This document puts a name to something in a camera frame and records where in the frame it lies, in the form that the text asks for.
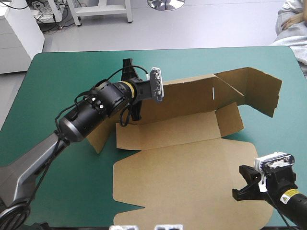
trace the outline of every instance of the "yellow ring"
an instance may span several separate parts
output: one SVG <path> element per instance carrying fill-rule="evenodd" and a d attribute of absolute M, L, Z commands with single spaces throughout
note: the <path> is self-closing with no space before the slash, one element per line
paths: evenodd
<path fill-rule="evenodd" d="M 130 90 L 131 90 L 132 98 L 134 98 L 134 88 L 133 88 L 133 86 L 132 86 L 129 82 L 126 82 L 126 81 L 120 81 L 120 82 L 122 82 L 122 83 L 128 85 L 128 87 L 129 87 Z"/>

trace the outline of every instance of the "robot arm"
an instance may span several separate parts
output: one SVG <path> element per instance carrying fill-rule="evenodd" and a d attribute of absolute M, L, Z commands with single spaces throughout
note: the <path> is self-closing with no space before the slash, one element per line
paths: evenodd
<path fill-rule="evenodd" d="M 237 201 L 265 200 L 283 219 L 285 215 L 307 230 L 307 197 L 297 191 L 296 174 L 292 171 L 294 162 L 292 155 L 278 152 L 255 159 L 254 167 L 241 165 L 240 173 L 247 186 L 233 189 L 233 198 Z"/>
<path fill-rule="evenodd" d="M 161 71 L 153 68 L 148 80 L 142 81 L 132 65 L 124 60 L 120 82 L 102 80 L 75 100 L 75 105 L 57 122 L 57 130 L 8 166 L 0 167 L 0 230 L 15 230 L 30 214 L 29 204 L 39 187 L 36 178 L 47 172 L 51 162 L 71 143 L 82 141 L 102 121 L 121 112 L 120 123 L 126 126 L 130 116 L 140 120 L 142 100 L 163 100 Z M 123 121 L 124 112 L 128 116 Z"/>

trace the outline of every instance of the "cardboard box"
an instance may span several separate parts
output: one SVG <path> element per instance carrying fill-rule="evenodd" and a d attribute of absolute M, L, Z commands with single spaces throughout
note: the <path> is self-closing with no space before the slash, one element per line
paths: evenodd
<path fill-rule="evenodd" d="M 272 215 L 263 201 L 236 202 L 243 187 L 239 165 L 252 165 L 251 143 L 222 137 L 244 128 L 237 105 L 273 116 L 281 80 L 252 68 L 166 82 L 161 104 L 144 101 L 142 120 L 116 125 L 117 147 L 140 150 L 114 165 L 113 197 L 144 207 L 119 213 L 117 225 L 154 229 L 261 229 Z M 104 122 L 89 141 L 100 151 L 118 117 Z"/>

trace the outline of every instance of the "person's hand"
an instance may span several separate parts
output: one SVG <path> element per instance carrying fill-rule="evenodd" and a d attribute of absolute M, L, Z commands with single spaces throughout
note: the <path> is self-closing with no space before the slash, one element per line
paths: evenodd
<path fill-rule="evenodd" d="M 288 18 L 286 21 L 284 21 L 283 24 L 281 25 L 281 27 L 283 28 L 283 30 L 286 30 L 290 26 L 297 24 L 297 23 L 301 23 L 303 21 L 304 21 L 303 13 L 299 13 L 297 15 L 294 15 L 294 16 Z"/>

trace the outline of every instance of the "yellow label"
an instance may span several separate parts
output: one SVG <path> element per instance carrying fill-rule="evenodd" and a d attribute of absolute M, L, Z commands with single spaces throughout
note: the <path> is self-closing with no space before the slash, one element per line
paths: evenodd
<path fill-rule="evenodd" d="M 280 197 L 280 201 L 283 202 L 285 205 L 288 203 L 288 201 L 291 199 L 296 194 L 299 194 L 300 192 L 297 191 L 296 189 L 290 189 L 286 191 L 282 197 Z"/>
<path fill-rule="evenodd" d="M 296 194 L 299 194 L 300 192 L 297 191 L 296 189 L 290 189 L 288 191 L 286 191 L 284 194 L 289 196 L 289 197 L 293 197 Z"/>

